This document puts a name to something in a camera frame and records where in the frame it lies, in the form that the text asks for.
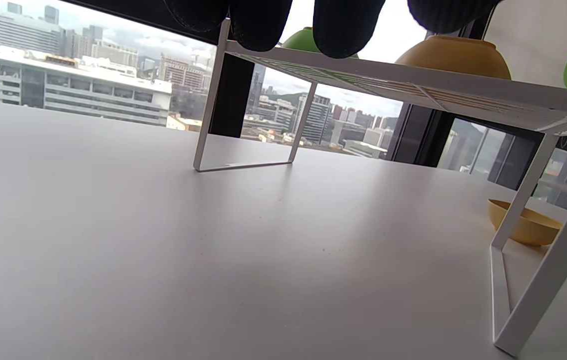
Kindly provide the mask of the person's left hand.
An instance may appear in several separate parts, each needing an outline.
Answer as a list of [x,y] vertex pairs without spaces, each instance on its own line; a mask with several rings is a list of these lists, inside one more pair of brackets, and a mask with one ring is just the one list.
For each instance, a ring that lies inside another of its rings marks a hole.
[[[496,0],[409,0],[413,19],[434,34],[456,32],[496,7]],[[208,32],[229,19],[235,40],[250,51],[266,52],[281,39],[292,8],[290,0],[167,0],[176,22],[193,32]],[[316,0],[312,36],[318,51],[345,59],[372,38],[382,0]]]

